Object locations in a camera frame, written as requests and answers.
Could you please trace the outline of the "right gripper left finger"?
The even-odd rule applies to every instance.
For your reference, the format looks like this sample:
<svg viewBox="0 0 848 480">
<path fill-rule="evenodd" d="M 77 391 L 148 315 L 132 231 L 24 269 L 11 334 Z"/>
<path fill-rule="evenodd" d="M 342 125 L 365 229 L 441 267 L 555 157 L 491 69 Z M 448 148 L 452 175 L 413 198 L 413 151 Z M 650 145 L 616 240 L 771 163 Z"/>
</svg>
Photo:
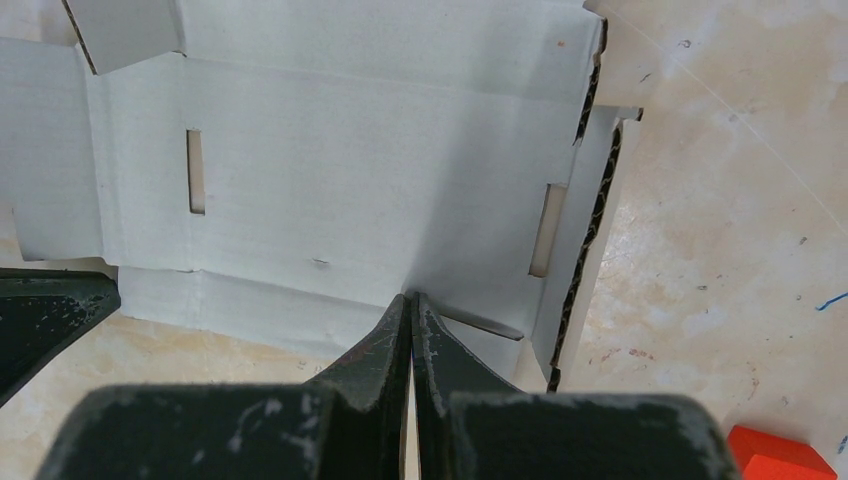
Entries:
<svg viewBox="0 0 848 480">
<path fill-rule="evenodd" d="M 410 302 L 301 384 L 111 385 L 62 425 L 41 479 L 400 479 Z"/>
</svg>

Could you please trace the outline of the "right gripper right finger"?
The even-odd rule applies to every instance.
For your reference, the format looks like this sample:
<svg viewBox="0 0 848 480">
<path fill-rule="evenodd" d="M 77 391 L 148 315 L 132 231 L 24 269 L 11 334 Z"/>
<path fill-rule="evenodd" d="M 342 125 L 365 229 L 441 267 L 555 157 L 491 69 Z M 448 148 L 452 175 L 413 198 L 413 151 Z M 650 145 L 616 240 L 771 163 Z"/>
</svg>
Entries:
<svg viewBox="0 0 848 480">
<path fill-rule="evenodd" d="M 735 479 L 718 423 L 681 395 L 527 393 L 411 300 L 424 479 Z"/>
</svg>

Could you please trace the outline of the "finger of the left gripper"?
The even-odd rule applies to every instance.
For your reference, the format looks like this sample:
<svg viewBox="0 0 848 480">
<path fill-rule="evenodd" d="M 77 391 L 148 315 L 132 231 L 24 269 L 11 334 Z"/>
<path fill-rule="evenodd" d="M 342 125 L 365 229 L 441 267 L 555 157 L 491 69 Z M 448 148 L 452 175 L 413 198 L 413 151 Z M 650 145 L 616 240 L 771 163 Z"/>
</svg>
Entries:
<svg viewBox="0 0 848 480">
<path fill-rule="evenodd" d="M 1 403 L 121 305 L 97 271 L 1 270 Z"/>
</svg>

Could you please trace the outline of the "white cardboard box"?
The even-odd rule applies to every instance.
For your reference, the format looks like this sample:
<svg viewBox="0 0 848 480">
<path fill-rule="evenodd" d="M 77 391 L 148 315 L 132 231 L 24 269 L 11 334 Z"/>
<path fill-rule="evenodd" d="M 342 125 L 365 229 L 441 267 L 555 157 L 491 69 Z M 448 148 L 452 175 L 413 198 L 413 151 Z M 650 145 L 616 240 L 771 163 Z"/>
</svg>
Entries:
<svg viewBox="0 0 848 480">
<path fill-rule="evenodd" d="M 580 1 L 70 1 L 1 42 L 1 199 L 27 260 L 101 258 L 122 312 L 334 357 L 426 294 L 556 385 L 636 108 Z"/>
</svg>

